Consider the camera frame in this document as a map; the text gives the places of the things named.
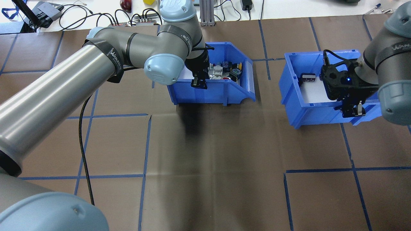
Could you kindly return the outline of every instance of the blue tape line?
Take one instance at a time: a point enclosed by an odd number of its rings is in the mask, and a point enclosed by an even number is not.
[[[393,167],[366,167],[350,169],[292,169],[286,173],[327,173],[327,172],[348,172],[348,171],[388,171],[388,170],[411,170],[411,166],[393,166]]]
[[[280,60],[280,59],[274,59],[274,58],[260,58],[260,59],[252,59],[251,61],[253,62],[260,62],[260,61],[275,61],[275,60]]]
[[[258,20],[258,25],[260,26],[261,39],[263,41],[264,57],[267,59],[268,57],[267,57],[266,41],[264,39],[263,26],[261,25],[261,20]]]
[[[140,178],[143,174],[120,174],[120,175],[95,175],[90,176],[90,179],[110,179],[110,178]]]
[[[368,230],[369,230],[369,231],[372,231],[371,222],[369,221],[369,217],[368,217],[367,207],[365,207],[365,201],[364,201],[364,197],[363,197],[363,192],[361,191],[360,181],[358,180],[357,172],[356,172],[356,171],[353,171],[353,173],[354,173],[354,178],[355,178],[355,180],[356,180],[358,195],[360,195],[361,205],[363,206],[363,212],[364,212],[364,216],[365,216],[365,221],[367,222]]]
[[[3,63],[3,66],[1,67],[0,72],[3,72],[3,71],[4,71],[4,68],[6,67],[6,63],[7,63],[7,61],[9,60],[9,57],[10,57],[10,54],[12,53],[12,50],[13,50],[14,45],[16,44],[17,37],[18,37],[18,34],[16,34],[16,36],[14,37],[14,40],[13,40],[13,42],[12,42],[12,45],[10,46],[10,50],[9,50],[9,52],[7,53],[6,59],[4,60],[4,63]]]
[[[341,131],[342,131],[342,135],[344,137],[345,146],[347,148],[348,156],[351,159],[351,149],[350,149],[350,145],[348,145],[348,139],[347,139],[347,134],[345,133],[344,125],[342,123],[340,123],[340,127],[341,127]]]
[[[291,216],[290,196],[288,194],[287,178],[285,174],[284,174],[284,189],[285,189],[285,200],[287,202],[288,220],[290,221],[290,230],[294,231],[293,218]]]
[[[35,177],[19,177],[22,180],[73,180],[77,176],[35,176]]]
[[[83,116],[83,119],[90,119],[90,118],[91,118],[91,116],[89,116],[89,115]],[[78,119],[80,119],[79,116],[70,116],[70,117],[67,117],[67,120],[78,120]]]
[[[367,22],[365,21],[364,16],[365,16],[365,15],[363,14],[363,23],[364,23],[364,26],[365,26],[365,30],[367,31],[367,34],[368,34],[369,39],[372,41],[372,36],[371,36],[371,34],[370,34],[370,32],[369,32],[369,29],[368,29],[368,26],[367,26]]]
[[[57,58],[58,50],[60,50],[61,41],[63,41],[63,35],[64,35],[64,31],[61,32],[60,41],[58,42],[57,50],[55,51],[53,62],[51,63],[50,69],[54,67],[54,63],[55,63],[55,60]]]
[[[411,166],[355,168],[355,171],[411,170]]]
[[[263,41],[264,56],[265,56],[265,58],[266,58],[266,67],[267,67],[268,80],[271,80],[270,67],[268,66],[268,56],[267,56],[266,40],[264,39],[263,26],[261,25],[261,20],[258,20],[258,25],[259,25],[259,27],[260,27],[261,39],[262,39],[262,41]]]
[[[314,24],[312,23],[312,19],[311,19],[311,17],[309,17],[309,18],[308,18],[308,20],[309,20],[309,23],[311,24],[311,29],[312,29],[312,32],[313,32],[313,34],[314,34],[314,39],[315,39],[315,42],[317,43],[317,48],[318,48],[318,51],[321,51],[321,48],[320,48],[320,43],[318,42],[317,33],[315,33]]]
[[[268,75],[268,80],[271,80],[271,75],[270,75],[270,66],[268,65],[268,61],[266,61],[266,67],[267,67],[267,75]]]
[[[141,197],[140,197],[140,212],[139,212],[139,231],[141,231],[141,223],[143,221],[143,205],[144,205],[144,191],[145,191],[145,175],[147,174],[147,163],[148,163],[148,148],[150,145],[150,133],[151,133],[151,117],[148,120],[147,128],[147,140],[145,143],[145,159],[144,159],[144,176],[143,185],[141,186]]]
[[[328,173],[328,172],[348,172],[353,169],[293,169],[287,170],[286,173]]]
[[[18,73],[48,72],[48,71],[49,70],[16,71],[16,72],[3,72],[3,74],[18,74]]]
[[[114,117],[134,117],[134,116],[148,116],[148,114],[118,114],[118,115],[94,115],[93,118],[114,118]]]
[[[356,181],[358,195],[360,196],[361,206],[363,207],[365,221],[367,222],[368,230],[372,231],[371,222],[369,221],[369,217],[368,217],[367,207],[365,206],[363,192],[361,190],[360,181],[358,180],[358,176],[357,176],[356,166],[354,164],[354,161],[351,158],[351,149],[350,149],[350,145],[348,144],[347,134],[345,133],[344,125],[340,123],[340,126],[341,126],[342,135],[344,136],[344,141],[345,141],[345,146],[347,148],[348,156],[350,157],[351,167],[353,170],[354,179]]]
[[[88,122],[88,127],[87,127],[87,134],[85,136],[85,141],[84,141],[84,153],[86,153],[87,149],[87,144],[88,144],[88,137],[90,135],[90,130],[91,130],[91,123],[93,121],[93,114],[94,114],[94,109],[96,108],[96,101],[97,101],[97,96],[99,94],[99,89],[96,90],[96,93],[94,95],[94,102],[93,102],[93,107],[91,108],[91,116],[90,116],[90,121]],[[77,192],[79,190],[79,183],[80,183],[80,178],[81,178],[81,169],[83,168],[83,158],[81,158],[80,161],[80,166],[79,166],[79,171],[77,173],[77,181],[76,181],[76,187],[74,188],[74,195],[77,195]]]

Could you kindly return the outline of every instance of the pen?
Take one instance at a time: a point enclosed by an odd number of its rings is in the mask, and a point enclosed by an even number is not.
[[[380,8],[380,6],[381,6],[381,3],[378,3],[377,5],[375,5],[375,7],[373,7],[370,11],[368,11],[368,12],[365,13],[365,14],[370,14],[370,13],[373,12],[375,9]]]

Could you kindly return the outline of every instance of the storage bin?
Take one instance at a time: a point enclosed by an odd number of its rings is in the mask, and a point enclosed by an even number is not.
[[[184,68],[177,82],[169,85],[171,101],[179,103],[239,104],[245,98],[256,100],[252,60],[230,42],[207,43],[215,50],[209,50],[210,63],[230,61],[242,63],[240,84],[232,80],[207,79],[207,90],[191,87],[192,73]]]
[[[337,55],[347,58],[359,58],[358,50],[334,51]],[[330,63],[335,64],[340,60],[328,55]],[[343,118],[340,110],[334,110],[341,102],[330,101],[327,98],[322,81],[319,80],[320,70],[323,65],[323,52],[286,53],[284,67],[279,88],[281,103],[285,106],[290,125],[298,129],[301,125],[316,125],[329,123],[351,122],[358,125],[360,122],[371,121],[381,116],[380,103],[377,93],[365,101],[363,107],[366,115],[352,118]],[[316,87],[312,83],[298,85],[298,78],[302,73],[316,74]]]

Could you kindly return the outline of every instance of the cable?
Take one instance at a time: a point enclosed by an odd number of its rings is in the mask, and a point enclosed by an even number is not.
[[[81,158],[83,159],[83,165],[84,165],[84,171],[85,171],[85,178],[87,180],[88,192],[90,194],[90,201],[91,201],[91,204],[94,205],[93,191],[91,190],[90,176],[88,174],[87,161],[85,159],[84,146],[83,146],[83,135],[82,135],[82,130],[81,130],[81,126],[83,125],[84,110],[90,98],[91,96],[85,100],[83,107],[81,108],[80,119],[79,119],[79,140],[80,140]]]
[[[153,9],[153,8],[144,9],[144,10],[143,10],[143,14],[144,14],[144,12],[145,12],[144,17],[147,18],[147,13],[150,12],[150,11],[152,11],[152,12],[154,12],[154,13],[156,13],[156,14],[158,15],[158,17],[159,17],[159,19],[160,19],[160,23],[161,23],[161,25],[163,25],[163,20],[161,19],[160,13],[158,13],[157,10],[155,10],[155,9]]]
[[[109,16],[107,16],[106,13],[104,13],[104,14],[100,14],[100,16],[97,18],[96,27],[99,25],[99,19],[100,19],[101,16],[106,16],[106,17],[110,20],[110,24],[111,24],[111,25],[114,25],[114,24],[113,24],[113,21],[111,20],[111,18],[110,18]]]
[[[214,50],[215,48],[208,45],[207,43],[205,43],[206,47],[198,47],[198,48],[193,48],[191,51],[205,51],[205,50]]]
[[[260,20],[263,19],[263,10],[264,10],[264,0],[263,0],[263,3],[261,4],[261,16],[260,16]]]
[[[131,21],[130,21],[131,26],[133,26],[133,22],[137,23],[136,21],[133,21],[135,16],[138,16],[139,19],[141,20],[141,15],[140,14],[133,14],[133,16],[131,16]]]
[[[223,3],[221,3],[221,0],[220,0],[220,8],[221,8],[221,12],[223,13],[223,21],[225,21],[226,20],[226,15],[224,14]]]
[[[217,18],[218,18],[218,20],[220,20],[220,21],[222,22],[222,20],[221,20],[221,18],[220,18],[219,16],[214,15],[214,17],[217,17]]]
[[[231,2],[231,6],[233,7],[233,9],[238,13],[238,15],[240,16],[239,19],[237,19],[236,21],[240,21],[241,20],[241,13],[234,7],[233,1],[232,0],[225,0],[222,2],[222,0],[220,0],[220,4],[215,6],[214,8],[220,7],[221,8],[221,13],[223,14],[223,20],[221,20],[217,15],[215,15],[220,21],[225,21],[226,20],[226,15],[224,14],[224,10],[223,10],[223,4],[225,2]]]
[[[86,17],[84,17],[84,18],[81,18],[81,19],[77,20],[76,22],[74,22],[73,24],[71,24],[71,25],[69,25],[69,26],[67,26],[67,27],[62,27],[62,29],[61,29],[60,31],[76,29],[76,28],[78,28],[79,26],[81,26],[81,25],[85,22],[85,19],[86,19],[86,18],[90,18],[91,16],[95,16],[95,15],[101,15],[101,13],[92,14],[92,15],[86,16]],[[78,25],[78,26],[76,26],[76,27],[74,27],[74,28],[69,28],[69,27],[73,26],[74,24],[80,22],[81,20],[84,20],[84,21],[83,21],[80,25]]]
[[[78,28],[79,26],[83,25],[83,23],[85,22],[85,19],[86,19],[87,16],[88,16],[87,10],[88,10],[91,14],[93,14],[93,12],[92,12],[89,8],[87,8],[87,7],[85,7],[85,6],[82,6],[82,5],[67,4],[67,5],[64,5],[64,6],[70,6],[70,7],[68,7],[68,8],[61,14],[60,18],[58,19],[58,24],[59,24],[60,27],[63,28],[64,30],[76,29],[76,28]],[[82,10],[84,10],[86,17],[85,17],[85,18],[82,18],[81,20],[84,19],[84,21],[81,22],[78,26],[76,26],[76,27],[74,27],[74,28],[69,28],[69,27],[72,26],[73,24],[71,24],[71,25],[68,26],[68,27],[63,27],[63,26],[61,25],[61,19],[63,18],[63,15],[64,15],[69,9],[71,9],[71,8],[73,8],[73,7],[79,7],[79,8],[81,8]]]
[[[75,4],[76,2],[80,2],[81,4],[83,4],[83,5],[87,6],[87,4],[86,4],[86,3],[83,3],[83,2],[82,2],[82,1],[80,1],[80,0],[75,1],[73,4]]]
[[[323,56],[327,56],[326,52],[332,54],[333,56],[335,56],[336,58],[339,58],[339,59],[341,59],[341,60],[348,60],[348,59],[346,59],[346,58],[343,58],[343,57],[337,55],[336,53],[334,53],[334,52],[332,52],[332,51],[330,51],[330,50],[324,50],[324,51],[323,51]]]
[[[119,12],[119,11],[123,12],[124,14],[126,14],[127,18],[129,18],[128,21],[129,21],[129,22],[131,21],[131,18],[130,18],[130,16],[127,14],[127,12],[125,12],[125,11],[122,10],[122,9],[117,9],[117,10],[115,10],[115,12],[114,12],[114,17],[115,17],[115,21],[116,21],[117,25],[119,25],[118,19],[117,19],[117,12]]]
[[[115,24],[115,18],[111,14],[109,14],[109,13],[102,13],[102,14],[109,15],[111,17],[111,19],[113,20],[112,25]]]
[[[228,1],[230,1],[231,2],[231,5],[233,6],[233,9],[240,15],[240,18],[239,19],[237,19],[236,21],[240,21],[241,20],[241,13],[240,12],[238,12],[238,10],[236,10],[236,8],[234,7],[234,4],[233,4],[233,1],[232,0],[228,0]]]

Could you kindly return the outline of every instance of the metal bracket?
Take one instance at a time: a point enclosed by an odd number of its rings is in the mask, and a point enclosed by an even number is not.
[[[200,0],[200,25],[214,26],[214,4],[213,0]]]

